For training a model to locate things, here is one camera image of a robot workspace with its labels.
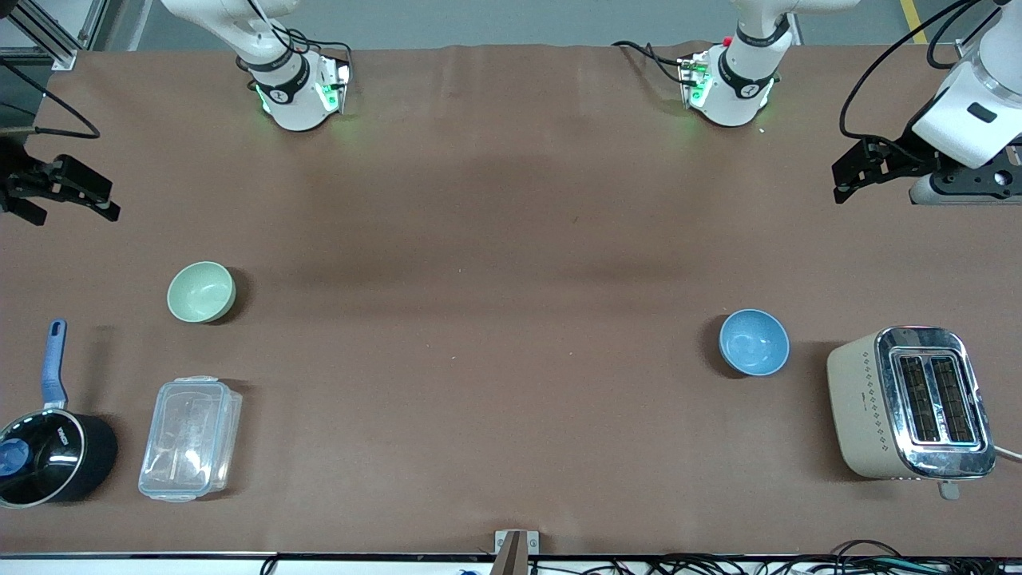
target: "toaster slot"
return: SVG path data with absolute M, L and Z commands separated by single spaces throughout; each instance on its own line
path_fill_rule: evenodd
M 937 428 L 937 419 L 933 411 L 933 398 L 926 384 L 923 360 L 915 355 L 903 355 L 898 358 L 898 366 L 901 369 L 901 381 L 904 383 L 909 399 L 914 439 L 917 442 L 940 441 L 940 430 Z
M 965 402 L 955 360 L 936 356 L 930 360 L 930 364 L 933 366 L 933 377 L 937 383 L 937 393 L 940 394 L 944 421 L 947 423 L 948 439 L 955 443 L 975 443 L 976 434 L 972 429 L 969 406 Z

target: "metal frame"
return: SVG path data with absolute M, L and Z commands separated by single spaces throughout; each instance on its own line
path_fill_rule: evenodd
M 79 50 L 92 47 L 99 22 L 106 12 L 109 0 L 93 0 L 89 6 L 82 29 L 77 35 L 60 26 L 36 0 L 20 0 L 8 16 L 11 23 L 36 43 L 38 48 L 3 49 L 6 57 L 39 57 L 43 54 L 53 59 L 54 70 L 68 70 L 75 67 Z

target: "clear plastic container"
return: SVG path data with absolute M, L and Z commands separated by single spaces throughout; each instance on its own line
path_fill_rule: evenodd
M 227 486 L 241 394 L 216 378 L 181 378 L 159 388 L 138 490 L 191 501 Z

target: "black saucepan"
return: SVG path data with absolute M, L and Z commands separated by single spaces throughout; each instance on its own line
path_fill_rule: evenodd
M 99 487 L 118 454 L 113 430 L 99 418 L 64 411 L 60 382 L 67 323 L 54 320 L 43 358 L 43 409 L 0 432 L 0 507 L 74 501 Z

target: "blue bowl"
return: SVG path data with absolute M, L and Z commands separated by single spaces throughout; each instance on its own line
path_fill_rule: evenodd
M 776 374 L 788 362 L 790 348 L 784 326 L 765 312 L 736 312 L 721 328 L 721 355 L 747 376 Z

